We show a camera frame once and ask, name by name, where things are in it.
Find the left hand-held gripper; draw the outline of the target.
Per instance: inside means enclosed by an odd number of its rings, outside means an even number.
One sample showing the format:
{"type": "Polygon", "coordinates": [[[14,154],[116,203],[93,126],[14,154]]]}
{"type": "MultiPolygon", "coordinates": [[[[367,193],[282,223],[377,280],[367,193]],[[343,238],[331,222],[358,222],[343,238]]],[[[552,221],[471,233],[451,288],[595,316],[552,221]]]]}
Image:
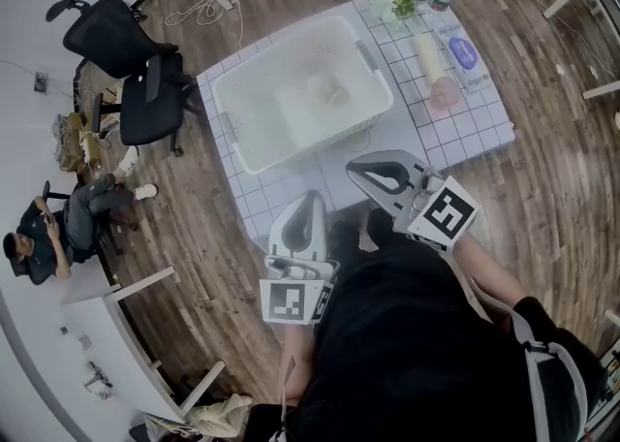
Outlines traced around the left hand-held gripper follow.
{"type": "Polygon", "coordinates": [[[276,217],[268,243],[270,254],[278,256],[265,258],[266,277],[260,280],[266,323],[315,325],[322,320],[340,265],[306,260],[326,258],[326,231],[326,205],[315,190],[292,201],[276,217]]]}

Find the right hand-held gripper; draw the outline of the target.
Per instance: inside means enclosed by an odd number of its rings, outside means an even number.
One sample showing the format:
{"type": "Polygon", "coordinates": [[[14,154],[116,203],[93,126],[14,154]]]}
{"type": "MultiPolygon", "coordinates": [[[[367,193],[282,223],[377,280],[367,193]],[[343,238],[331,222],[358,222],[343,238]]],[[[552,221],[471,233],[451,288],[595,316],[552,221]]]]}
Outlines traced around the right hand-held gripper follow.
{"type": "Polygon", "coordinates": [[[364,154],[350,161],[346,172],[369,199],[395,218],[395,232],[439,252],[452,251],[480,210],[453,176],[425,169],[403,150],[364,154]]]}

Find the white plastic tub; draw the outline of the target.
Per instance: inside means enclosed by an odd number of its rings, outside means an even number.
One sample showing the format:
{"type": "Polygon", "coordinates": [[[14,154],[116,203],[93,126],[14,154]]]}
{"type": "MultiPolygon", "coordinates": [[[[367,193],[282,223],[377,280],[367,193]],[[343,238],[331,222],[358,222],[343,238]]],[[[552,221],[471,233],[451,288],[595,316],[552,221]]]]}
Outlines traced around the white plastic tub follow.
{"type": "Polygon", "coordinates": [[[211,92],[243,169],[260,174],[373,125],[393,104],[387,80],[351,23],[315,21],[213,81],[211,92]],[[351,99],[340,107],[312,96],[309,78],[330,73],[351,99]]]}

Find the person's right forearm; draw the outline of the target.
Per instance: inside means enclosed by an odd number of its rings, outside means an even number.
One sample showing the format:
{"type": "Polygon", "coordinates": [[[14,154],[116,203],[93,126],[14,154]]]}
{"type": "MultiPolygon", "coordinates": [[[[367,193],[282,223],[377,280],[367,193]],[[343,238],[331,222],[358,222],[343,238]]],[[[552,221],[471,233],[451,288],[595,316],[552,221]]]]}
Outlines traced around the person's right forearm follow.
{"type": "Polygon", "coordinates": [[[520,284],[469,233],[454,245],[452,256],[465,277],[487,295],[514,308],[527,294],[520,284]]]}

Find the person's left forearm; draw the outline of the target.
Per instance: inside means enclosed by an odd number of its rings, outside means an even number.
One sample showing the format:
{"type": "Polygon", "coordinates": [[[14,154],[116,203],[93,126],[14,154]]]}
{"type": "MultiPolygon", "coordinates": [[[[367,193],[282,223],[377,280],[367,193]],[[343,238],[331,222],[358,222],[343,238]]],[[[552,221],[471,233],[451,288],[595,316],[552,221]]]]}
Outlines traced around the person's left forearm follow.
{"type": "Polygon", "coordinates": [[[311,325],[285,325],[280,371],[279,400],[297,406],[313,377],[316,335],[311,325]]]}

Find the pink round container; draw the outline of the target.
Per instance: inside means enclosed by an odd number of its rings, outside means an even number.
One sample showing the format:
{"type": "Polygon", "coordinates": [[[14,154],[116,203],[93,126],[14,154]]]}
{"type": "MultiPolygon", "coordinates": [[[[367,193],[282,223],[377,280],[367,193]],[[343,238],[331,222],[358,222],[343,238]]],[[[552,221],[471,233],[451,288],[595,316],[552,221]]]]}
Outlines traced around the pink round container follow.
{"type": "Polygon", "coordinates": [[[460,97],[459,85],[452,78],[440,77],[431,84],[430,105],[436,110],[445,110],[455,106],[460,97]]]}

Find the cream cylindrical roll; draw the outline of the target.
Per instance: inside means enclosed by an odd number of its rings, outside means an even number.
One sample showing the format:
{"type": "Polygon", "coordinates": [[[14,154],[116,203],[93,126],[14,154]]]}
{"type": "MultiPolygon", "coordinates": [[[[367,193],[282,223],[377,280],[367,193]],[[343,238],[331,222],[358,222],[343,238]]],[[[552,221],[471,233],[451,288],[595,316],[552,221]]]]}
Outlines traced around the cream cylindrical roll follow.
{"type": "Polygon", "coordinates": [[[418,54],[418,65],[426,77],[427,84],[432,86],[446,75],[432,34],[427,32],[416,35],[414,46],[418,54]]]}

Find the package with purple label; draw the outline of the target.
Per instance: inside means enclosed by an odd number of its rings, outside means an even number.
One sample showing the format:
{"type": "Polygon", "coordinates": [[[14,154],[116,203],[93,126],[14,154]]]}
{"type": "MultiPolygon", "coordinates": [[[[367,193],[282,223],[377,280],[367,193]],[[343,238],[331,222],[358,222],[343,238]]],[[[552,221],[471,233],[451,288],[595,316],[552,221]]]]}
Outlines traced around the package with purple label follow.
{"type": "Polygon", "coordinates": [[[457,81],[469,93],[493,83],[490,72],[467,32],[460,24],[445,24],[433,29],[433,35],[453,68],[457,81]]]}

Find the person's black clothing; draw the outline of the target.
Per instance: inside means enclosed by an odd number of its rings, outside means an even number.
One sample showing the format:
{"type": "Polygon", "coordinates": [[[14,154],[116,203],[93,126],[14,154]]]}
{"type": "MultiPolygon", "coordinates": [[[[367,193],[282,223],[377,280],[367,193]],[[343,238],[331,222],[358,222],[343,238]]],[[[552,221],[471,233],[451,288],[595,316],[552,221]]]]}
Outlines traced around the person's black clothing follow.
{"type": "Polygon", "coordinates": [[[576,442],[602,397],[599,359],[527,295],[514,308],[453,256],[397,233],[372,210],[364,231],[329,232],[340,271],[297,406],[256,405],[243,442],[576,442]]]}

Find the white flower bouquet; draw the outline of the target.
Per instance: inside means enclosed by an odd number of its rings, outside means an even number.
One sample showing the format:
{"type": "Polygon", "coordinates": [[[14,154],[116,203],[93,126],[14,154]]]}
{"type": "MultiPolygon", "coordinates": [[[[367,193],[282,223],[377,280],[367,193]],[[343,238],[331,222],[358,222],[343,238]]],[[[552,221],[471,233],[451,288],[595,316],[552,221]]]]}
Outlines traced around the white flower bouquet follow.
{"type": "Polygon", "coordinates": [[[372,14],[384,24],[403,23],[416,14],[418,0],[368,0],[372,14]]]}

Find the beige cloth bag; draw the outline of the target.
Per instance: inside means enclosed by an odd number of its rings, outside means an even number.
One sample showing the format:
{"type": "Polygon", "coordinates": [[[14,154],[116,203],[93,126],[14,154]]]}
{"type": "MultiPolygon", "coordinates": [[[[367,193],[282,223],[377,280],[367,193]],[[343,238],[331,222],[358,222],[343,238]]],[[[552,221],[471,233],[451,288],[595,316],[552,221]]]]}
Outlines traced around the beige cloth bag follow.
{"type": "Polygon", "coordinates": [[[250,396],[233,394],[221,402],[192,407],[185,419],[203,436],[234,438],[240,434],[252,404],[250,396]]]}

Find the black mesh office chair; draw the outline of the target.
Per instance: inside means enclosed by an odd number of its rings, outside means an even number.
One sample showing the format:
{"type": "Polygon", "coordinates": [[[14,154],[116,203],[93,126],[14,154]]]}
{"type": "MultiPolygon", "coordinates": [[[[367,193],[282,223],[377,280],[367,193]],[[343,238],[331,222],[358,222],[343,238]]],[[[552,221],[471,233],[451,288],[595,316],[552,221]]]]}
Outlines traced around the black mesh office chair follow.
{"type": "Polygon", "coordinates": [[[71,9],[79,17],[64,36],[64,48],[123,82],[120,103],[106,104],[102,94],[95,97],[92,131],[100,131],[103,115],[117,113],[123,144],[168,138],[171,153],[182,156],[177,136],[184,113],[201,111],[190,103],[198,84],[184,72],[178,46],[152,40],[140,26],[146,16],[123,0],[60,0],[47,11],[46,21],[71,9]]]}

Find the white curved desk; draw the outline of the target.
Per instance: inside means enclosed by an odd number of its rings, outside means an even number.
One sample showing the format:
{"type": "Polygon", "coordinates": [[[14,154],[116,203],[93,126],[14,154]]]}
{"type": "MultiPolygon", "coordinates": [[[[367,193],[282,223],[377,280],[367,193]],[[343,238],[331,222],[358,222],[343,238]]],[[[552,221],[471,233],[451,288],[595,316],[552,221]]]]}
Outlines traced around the white curved desk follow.
{"type": "Polygon", "coordinates": [[[222,361],[200,367],[201,380],[175,399],[159,373],[158,361],[140,344],[121,306],[157,284],[177,283],[167,267],[122,287],[109,285],[99,266],[88,267],[66,281],[49,280],[35,287],[25,277],[0,284],[0,325],[35,390],[78,440],[127,442],[131,426],[144,414],[185,423],[188,411],[222,374],[222,361]],[[67,334],[60,328],[66,327],[67,334]],[[84,351],[79,338],[92,344],[84,351]],[[112,397],[100,400],[83,383],[93,362],[113,385],[112,397]]]}

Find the metal clamp tool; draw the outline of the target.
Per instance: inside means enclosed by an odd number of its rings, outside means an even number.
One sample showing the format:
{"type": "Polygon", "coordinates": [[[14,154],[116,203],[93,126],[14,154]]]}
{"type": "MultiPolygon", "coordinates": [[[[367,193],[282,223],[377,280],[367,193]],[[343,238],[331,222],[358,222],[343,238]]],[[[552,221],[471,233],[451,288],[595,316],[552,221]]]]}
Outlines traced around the metal clamp tool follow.
{"type": "Polygon", "coordinates": [[[83,387],[92,395],[100,400],[106,400],[112,397],[113,385],[101,368],[93,362],[86,365],[87,372],[90,377],[83,383],[83,387]]]}

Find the dark shelf rack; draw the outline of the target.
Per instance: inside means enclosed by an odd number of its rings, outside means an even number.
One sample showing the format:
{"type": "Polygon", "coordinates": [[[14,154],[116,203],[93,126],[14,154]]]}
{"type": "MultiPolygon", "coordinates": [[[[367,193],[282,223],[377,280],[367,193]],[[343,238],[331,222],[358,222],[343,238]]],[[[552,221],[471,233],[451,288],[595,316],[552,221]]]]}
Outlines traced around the dark shelf rack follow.
{"type": "Polygon", "coordinates": [[[619,335],[601,356],[607,379],[604,394],[586,423],[584,442],[601,442],[614,419],[620,415],[620,314],[607,309],[604,317],[619,330],[619,335]]]}

